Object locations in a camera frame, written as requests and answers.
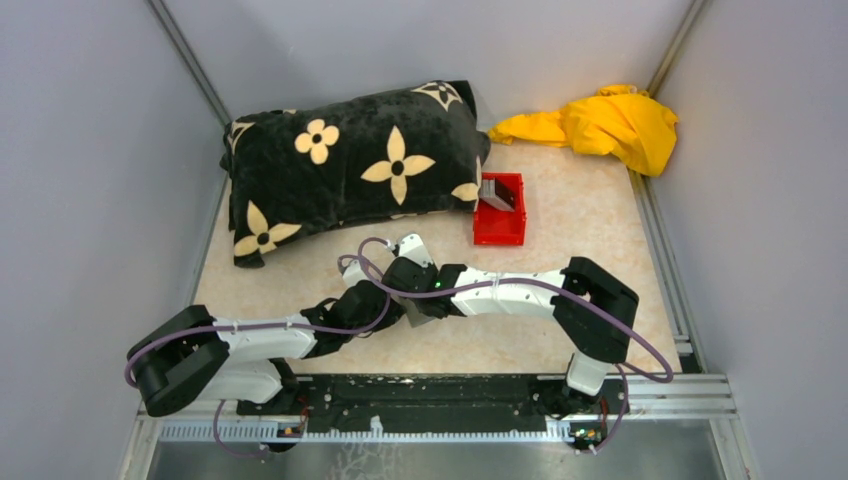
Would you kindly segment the grey leather card holder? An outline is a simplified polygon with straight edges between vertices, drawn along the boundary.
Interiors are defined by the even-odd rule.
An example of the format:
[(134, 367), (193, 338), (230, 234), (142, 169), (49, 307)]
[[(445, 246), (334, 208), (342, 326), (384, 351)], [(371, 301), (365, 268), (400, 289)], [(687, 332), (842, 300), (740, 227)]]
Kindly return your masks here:
[(423, 326), (435, 320), (435, 317), (422, 312), (412, 299), (399, 298), (397, 302), (405, 309), (406, 318), (412, 328)]

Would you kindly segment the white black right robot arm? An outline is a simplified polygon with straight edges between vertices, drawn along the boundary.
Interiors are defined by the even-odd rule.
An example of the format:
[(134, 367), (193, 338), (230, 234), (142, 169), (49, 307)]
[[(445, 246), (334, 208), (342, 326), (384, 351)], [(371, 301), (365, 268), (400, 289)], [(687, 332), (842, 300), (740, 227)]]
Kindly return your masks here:
[(607, 371), (626, 359), (639, 305), (634, 290), (586, 257), (535, 273), (422, 266), (398, 257), (381, 282), (427, 318), (507, 314), (555, 321), (577, 349), (563, 385), (564, 401), (576, 412), (599, 403)]

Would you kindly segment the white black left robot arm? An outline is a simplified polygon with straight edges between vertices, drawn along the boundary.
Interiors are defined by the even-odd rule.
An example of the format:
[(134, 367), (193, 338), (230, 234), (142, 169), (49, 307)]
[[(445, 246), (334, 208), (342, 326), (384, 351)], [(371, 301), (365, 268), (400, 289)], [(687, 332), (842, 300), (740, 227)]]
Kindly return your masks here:
[(152, 417), (197, 400), (248, 402), (285, 414), (300, 399), (288, 360), (336, 353), (360, 334), (396, 324), (405, 312), (369, 281), (277, 319), (225, 319), (190, 305), (128, 351), (124, 376)]

